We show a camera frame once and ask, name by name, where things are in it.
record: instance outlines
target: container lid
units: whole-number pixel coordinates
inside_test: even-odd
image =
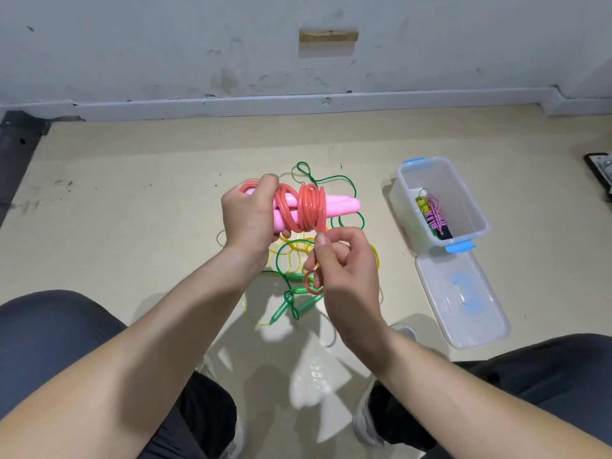
[[[471,251],[419,254],[416,267],[451,346],[465,349],[509,335],[506,314]]]

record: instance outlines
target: wooden block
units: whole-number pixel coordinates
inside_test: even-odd
[[[300,29],[300,43],[318,41],[357,41],[357,30],[307,30]]]

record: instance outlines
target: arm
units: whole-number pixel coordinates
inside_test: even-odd
[[[276,176],[264,176],[252,195],[239,187],[227,192],[223,250],[138,322],[12,410],[0,422],[0,457],[138,456],[265,266],[278,183]]]
[[[612,457],[601,441],[387,327],[376,261],[361,230],[317,235],[305,268],[315,261],[314,285],[325,285],[325,307],[342,340],[453,457]]]

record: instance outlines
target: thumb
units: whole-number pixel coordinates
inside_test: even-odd
[[[259,185],[253,192],[252,196],[262,199],[269,200],[272,204],[274,194],[279,187],[279,178],[276,174],[264,174],[259,180]]]
[[[329,282],[329,279],[333,279],[333,276],[342,270],[342,266],[336,257],[336,251],[323,232],[318,233],[315,237],[315,256],[319,266],[321,266],[323,281]]]

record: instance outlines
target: pink jump rope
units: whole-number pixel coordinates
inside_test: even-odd
[[[240,191],[251,194],[258,185],[259,181],[253,180],[242,185]],[[355,214],[361,204],[357,198],[349,196],[326,196],[325,189],[315,184],[302,185],[299,193],[290,185],[279,184],[272,206],[275,233],[285,230],[295,233],[316,230],[319,233],[325,231],[326,219]],[[323,290],[313,290],[308,284],[307,278],[313,273],[314,270],[309,270],[304,275],[303,285],[309,293],[319,295]]]

